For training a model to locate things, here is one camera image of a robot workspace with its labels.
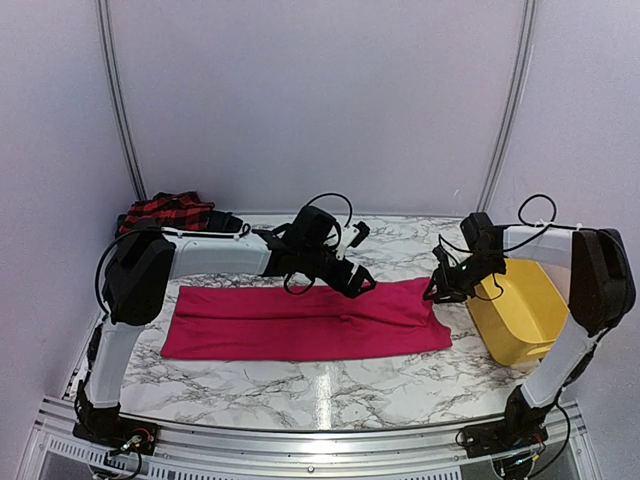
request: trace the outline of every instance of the yellow plastic bin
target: yellow plastic bin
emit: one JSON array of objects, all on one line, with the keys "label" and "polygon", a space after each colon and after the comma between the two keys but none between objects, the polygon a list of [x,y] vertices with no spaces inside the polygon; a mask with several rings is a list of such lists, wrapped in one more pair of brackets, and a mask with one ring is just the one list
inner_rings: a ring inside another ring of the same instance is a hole
[{"label": "yellow plastic bin", "polygon": [[543,358],[562,332],[569,309],[536,262],[506,262],[507,274],[496,275],[504,293],[499,296],[493,277],[487,277],[476,287],[476,294],[495,300],[476,297],[467,304],[493,358],[509,366]]}]

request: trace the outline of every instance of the pink cloth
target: pink cloth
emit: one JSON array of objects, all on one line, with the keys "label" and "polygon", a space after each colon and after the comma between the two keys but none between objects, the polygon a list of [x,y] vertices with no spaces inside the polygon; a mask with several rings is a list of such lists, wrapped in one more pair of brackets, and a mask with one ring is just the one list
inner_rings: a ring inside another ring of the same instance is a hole
[{"label": "pink cloth", "polygon": [[379,283],[348,299],[329,287],[183,287],[161,355],[176,360],[313,362],[451,347],[451,330],[422,294],[429,279]]}]

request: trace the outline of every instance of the marble table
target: marble table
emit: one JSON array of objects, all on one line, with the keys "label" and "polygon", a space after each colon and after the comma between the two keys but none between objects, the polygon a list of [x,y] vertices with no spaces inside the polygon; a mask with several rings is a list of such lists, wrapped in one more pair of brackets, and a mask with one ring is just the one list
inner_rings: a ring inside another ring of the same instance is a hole
[{"label": "marble table", "polygon": [[[245,216],[261,228],[288,216]],[[459,219],[363,216],[370,236],[349,258],[378,281],[429,276],[438,233],[464,245]],[[505,368],[489,355],[464,304],[435,306],[448,350],[316,362],[174,361],[160,357],[179,288],[281,286],[282,279],[201,275],[170,282],[162,313],[141,334],[122,386],[122,410],[157,419],[252,429],[404,427],[500,413],[534,364]],[[81,368],[78,377],[83,377]]]}]

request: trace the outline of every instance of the plaid fabric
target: plaid fabric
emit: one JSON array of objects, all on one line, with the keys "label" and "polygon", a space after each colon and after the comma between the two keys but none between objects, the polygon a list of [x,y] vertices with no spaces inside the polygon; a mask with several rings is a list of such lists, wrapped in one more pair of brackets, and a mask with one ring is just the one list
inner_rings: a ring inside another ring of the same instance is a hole
[{"label": "plaid fabric", "polygon": [[163,227],[180,230],[206,231],[213,202],[200,200],[196,192],[185,192],[178,195],[159,193],[153,200],[134,203],[127,217],[118,229],[123,234],[130,231],[142,218],[153,218]]}]

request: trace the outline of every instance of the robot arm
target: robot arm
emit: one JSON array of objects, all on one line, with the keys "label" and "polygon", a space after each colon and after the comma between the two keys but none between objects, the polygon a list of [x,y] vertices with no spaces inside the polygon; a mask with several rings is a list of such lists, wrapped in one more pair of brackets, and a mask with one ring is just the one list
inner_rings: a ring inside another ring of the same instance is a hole
[{"label": "robot arm", "polygon": [[[76,400],[74,434],[117,446],[140,423],[119,416],[120,387],[136,340],[160,313],[167,282],[186,275],[236,273],[316,278],[346,297],[376,286],[369,271],[345,259],[369,234],[360,222],[342,228],[327,212],[307,205],[291,224],[274,230],[244,229],[237,234],[186,232],[139,222],[117,242],[105,269],[104,299],[110,314],[90,343],[90,374]],[[330,233],[335,229],[337,239]],[[148,431],[155,427],[144,424]]]},{"label": "robot arm", "polygon": [[561,391],[584,372],[600,339],[631,310],[636,293],[616,230],[494,226],[486,213],[471,214],[461,229],[473,253],[451,266],[443,247],[436,247],[440,265],[426,299],[459,302],[475,296],[474,287],[483,278],[506,273],[505,254],[571,270],[565,327],[540,366],[507,400],[504,420],[462,430],[473,458],[548,438],[547,413]]}]

